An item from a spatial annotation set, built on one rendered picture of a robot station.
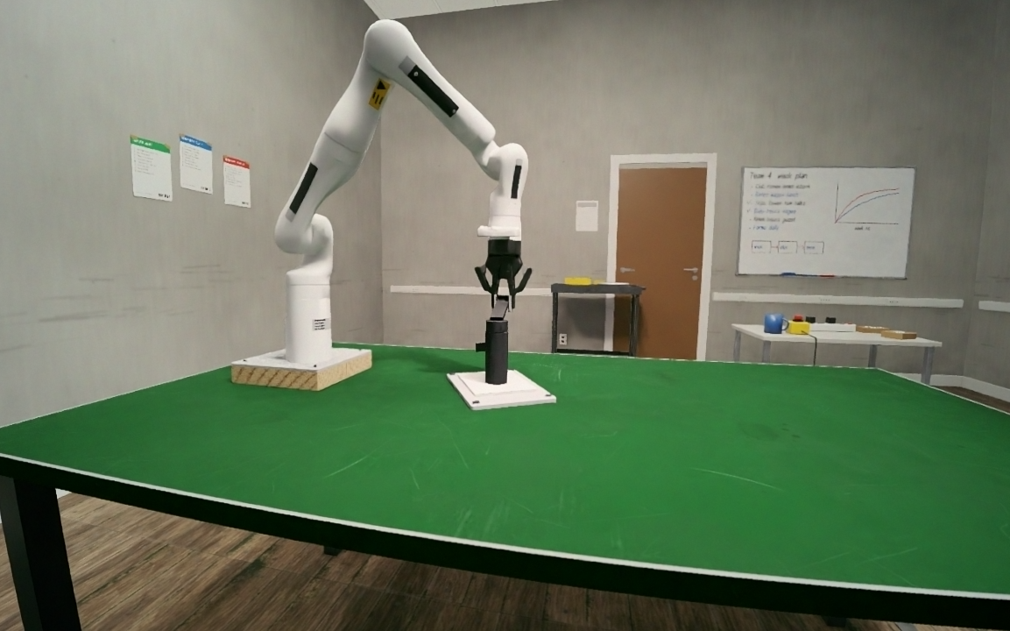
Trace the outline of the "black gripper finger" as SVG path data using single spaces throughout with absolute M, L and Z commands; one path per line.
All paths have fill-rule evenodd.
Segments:
M 487 274 L 487 266 L 485 266 L 484 264 L 482 266 L 477 266 L 476 268 L 474 268 L 474 272 L 476 272 L 477 277 L 479 277 L 479 282 L 482 285 L 482 290 L 491 293 L 492 308 L 494 308 L 494 304 L 496 304 L 497 300 L 499 299 L 499 294 L 498 294 L 499 283 L 500 283 L 499 268 L 500 268 L 499 264 L 494 264 L 491 287 L 489 285 L 487 277 L 485 277 L 485 274 Z
M 512 312 L 513 309 L 515 308 L 515 295 L 516 293 L 522 292 L 522 290 L 524 290 L 529 280 L 530 274 L 532 274 L 533 272 L 533 269 L 522 265 L 521 267 L 522 275 L 524 276 L 522 276 L 522 280 L 519 283 L 519 287 L 516 288 L 515 288 L 515 277 L 512 278 L 512 267 L 510 266 L 510 264 L 507 264 L 505 269 L 507 269 L 507 283 L 509 288 L 508 312 Z

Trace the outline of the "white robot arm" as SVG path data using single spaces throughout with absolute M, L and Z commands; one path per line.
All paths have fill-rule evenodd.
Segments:
M 499 182 L 490 196 L 488 227 L 479 227 L 477 236 L 521 241 L 520 199 L 528 169 L 525 149 L 517 144 L 500 148 L 494 144 L 489 121 L 438 74 L 404 25 L 389 19 L 370 25 L 351 84 L 326 120 L 275 228 L 278 249 L 303 254 L 303 262 L 286 273 L 286 360 L 291 363 L 332 359 L 333 231 L 329 220 L 315 212 L 356 174 L 375 136 L 382 107 L 397 83 L 470 149 L 484 174 Z

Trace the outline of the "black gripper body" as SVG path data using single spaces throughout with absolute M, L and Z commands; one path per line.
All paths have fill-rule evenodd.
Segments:
M 519 269 L 522 267 L 521 260 L 521 241 L 520 240 L 509 240 L 509 239 L 492 239 L 488 240 L 488 257 L 487 269 L 493 276 L 494 264 L 499 264 L 499 279 L 507 280 L 507 269 L 505 267 L 510 264 L 512 267 L 512 278 L 519 273 Z

